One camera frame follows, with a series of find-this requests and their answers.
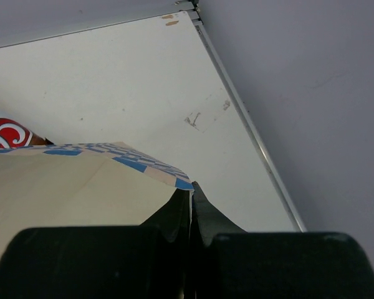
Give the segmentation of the blue checkered paper bag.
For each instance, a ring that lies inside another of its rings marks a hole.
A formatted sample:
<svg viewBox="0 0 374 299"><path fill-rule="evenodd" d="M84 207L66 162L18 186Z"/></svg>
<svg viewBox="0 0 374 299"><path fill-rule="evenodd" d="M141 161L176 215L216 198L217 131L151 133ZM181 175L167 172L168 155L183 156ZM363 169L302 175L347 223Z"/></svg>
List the blue checkered paper bag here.
<svg viewBox="0 0 374 299"><path fill-rule="evenodd" d="M31 227L141 224L176 190L182 170L122 142L0 149L0 258Z"/></svg>

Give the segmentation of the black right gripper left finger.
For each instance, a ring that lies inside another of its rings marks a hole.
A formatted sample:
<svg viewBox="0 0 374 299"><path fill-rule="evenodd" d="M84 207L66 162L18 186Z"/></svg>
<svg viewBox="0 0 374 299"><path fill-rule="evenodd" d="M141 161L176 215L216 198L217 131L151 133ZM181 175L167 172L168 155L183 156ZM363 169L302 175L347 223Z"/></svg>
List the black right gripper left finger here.
<svg viewBox="0 0 374 299"><path fill-rule="evenodd" d="M0 298L181 298L190 193L140 225L34 227L0 258Z"/></svg>

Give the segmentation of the brown snack packet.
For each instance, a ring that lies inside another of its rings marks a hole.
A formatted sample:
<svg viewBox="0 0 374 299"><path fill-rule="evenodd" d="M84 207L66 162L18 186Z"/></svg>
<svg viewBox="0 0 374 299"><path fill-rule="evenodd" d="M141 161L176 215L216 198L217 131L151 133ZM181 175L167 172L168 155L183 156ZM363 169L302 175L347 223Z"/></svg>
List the brown snack packet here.
<svg viewBox="0 0 374 299"><path fill-rule="evenodd" d="M0 149L53 145L0 110Z"/></svg>

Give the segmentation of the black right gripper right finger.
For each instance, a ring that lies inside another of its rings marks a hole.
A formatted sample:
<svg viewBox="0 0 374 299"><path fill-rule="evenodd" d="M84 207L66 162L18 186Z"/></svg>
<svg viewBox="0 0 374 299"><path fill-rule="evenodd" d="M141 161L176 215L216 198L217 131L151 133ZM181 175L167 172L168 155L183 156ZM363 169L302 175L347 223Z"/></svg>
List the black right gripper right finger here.
<svg viewBox="0 0 374 299"><path fill-rule="evenodd" d="M197 298L374 298L365 251L339 232L246 232L193 183L190 279Z"/></svg>

